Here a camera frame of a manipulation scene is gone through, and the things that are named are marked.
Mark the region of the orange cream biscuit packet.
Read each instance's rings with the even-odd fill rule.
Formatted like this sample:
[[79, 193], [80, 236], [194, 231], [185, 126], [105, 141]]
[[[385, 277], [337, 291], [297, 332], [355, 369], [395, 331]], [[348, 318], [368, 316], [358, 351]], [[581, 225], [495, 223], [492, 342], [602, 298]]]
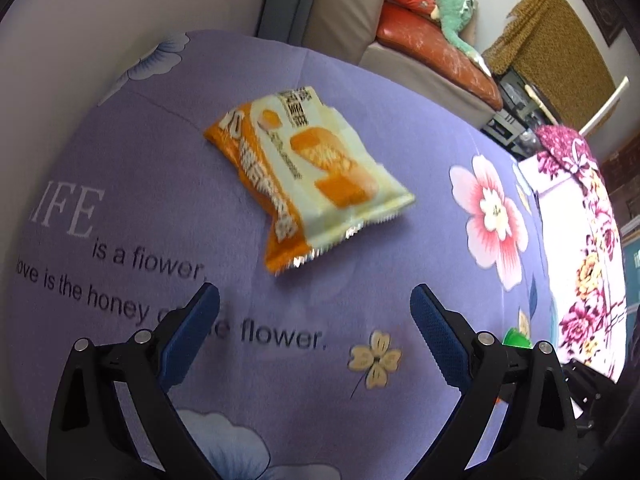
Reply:
[[243, 103], [204, 132], [271, 217], [265, 266], [299, 268], [416, 198], [311, 87]]

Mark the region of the pink floral bedspread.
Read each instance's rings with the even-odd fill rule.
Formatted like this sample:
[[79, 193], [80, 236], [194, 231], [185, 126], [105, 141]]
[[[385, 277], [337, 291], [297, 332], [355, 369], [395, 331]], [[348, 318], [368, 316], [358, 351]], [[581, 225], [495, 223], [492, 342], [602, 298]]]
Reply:
[[626, 361], [626, 287], [620, 232], [586, 139], [565, 126], [536, 130], [541, 150], [520, 163], [542, 224], [552, 293], [551, 342], [616, 380]]

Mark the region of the dark wooden cabinet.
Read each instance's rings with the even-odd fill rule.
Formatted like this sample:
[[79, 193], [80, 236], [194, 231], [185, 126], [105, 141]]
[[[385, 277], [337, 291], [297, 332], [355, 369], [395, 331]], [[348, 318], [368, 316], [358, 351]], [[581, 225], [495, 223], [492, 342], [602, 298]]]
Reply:
[[614, 218], [623, 236], [634, 232], [627, 228], [639, 215], [639, 136], [628, 141], [601, 166]]

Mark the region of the purple floral bed sheet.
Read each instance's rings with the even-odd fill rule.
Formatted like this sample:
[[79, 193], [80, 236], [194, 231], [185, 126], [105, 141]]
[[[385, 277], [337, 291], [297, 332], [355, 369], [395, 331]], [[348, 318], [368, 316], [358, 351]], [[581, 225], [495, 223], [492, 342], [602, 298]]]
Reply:
[[73, 343], [220, 304], [170, 398], [226, 479], [399, 479], [458, 400], [419, 284], [477, 330], [554, 339], [536, 198], [440, 106], [322, 54], [190, 32], [90, 108], [36, 180], [6, 297], [6, 426], [46, 459]]

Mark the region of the white pole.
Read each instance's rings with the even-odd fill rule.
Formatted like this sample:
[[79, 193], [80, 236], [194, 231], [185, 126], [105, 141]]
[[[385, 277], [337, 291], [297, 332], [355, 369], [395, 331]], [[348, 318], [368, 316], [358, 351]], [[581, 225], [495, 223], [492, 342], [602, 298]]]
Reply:
[[607, 121], [608, 118], [612, 116], [614, 110], [618, 102], [620, 102], [620, 98], [622, 94], [627, 90], [629, 86], [629, 78], [625, 76], [620, 84], [616, 87], [611, 96], [605, 101], [605, 103], [600, 107], [600, 110], [594, 114], [588, 122], [579, 130], [579, 134], [586, 138], [590, 136], [590, 134], [595, 133], [599, 128], [601, 128]]

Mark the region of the black stereo device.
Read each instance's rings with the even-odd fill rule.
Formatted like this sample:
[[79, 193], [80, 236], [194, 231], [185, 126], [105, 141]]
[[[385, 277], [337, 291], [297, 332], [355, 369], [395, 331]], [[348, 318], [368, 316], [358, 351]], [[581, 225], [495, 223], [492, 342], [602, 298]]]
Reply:
[[542, 150], [537, 129], [559, 122], [560, 116], [542, 92], [513, 68], [497, 82], [503, 107], [480, 131], [517, 160], [529, 158]]

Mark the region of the leopard print cloth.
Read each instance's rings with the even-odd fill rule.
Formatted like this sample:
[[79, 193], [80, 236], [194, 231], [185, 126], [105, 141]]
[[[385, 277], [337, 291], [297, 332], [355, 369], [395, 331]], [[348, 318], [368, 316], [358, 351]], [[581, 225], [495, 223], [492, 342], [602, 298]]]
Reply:
[[515, 70], [558, 112], [582, 128], [615, 90], [588, 30], [567, 0], [521, 0], [483, 58], [495, 75]]

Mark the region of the red leather cushion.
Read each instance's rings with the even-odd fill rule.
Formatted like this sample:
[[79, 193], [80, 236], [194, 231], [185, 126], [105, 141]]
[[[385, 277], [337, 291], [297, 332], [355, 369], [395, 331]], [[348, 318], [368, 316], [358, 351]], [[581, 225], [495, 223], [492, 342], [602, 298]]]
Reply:
[[385, 1], [376, 39], [382, 46], [408, 56], [446, 81], [470, 92], [493, 110], [502, 109], [502, 97], [495, 81], [453, 47], [435, 23]]

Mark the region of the green plush toy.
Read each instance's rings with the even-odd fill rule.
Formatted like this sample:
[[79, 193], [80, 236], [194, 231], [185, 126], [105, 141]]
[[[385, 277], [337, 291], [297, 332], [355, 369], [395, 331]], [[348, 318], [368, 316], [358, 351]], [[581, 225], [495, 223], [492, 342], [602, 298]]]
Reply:
[[436, 6], [435, 20], [439, 21], [445, 39], [464, 54], [488, 78], [491, 72], [484, 58], [460, 37], [460, 32], [470, 24], [474, 16], [475, 0], [434, 0]]

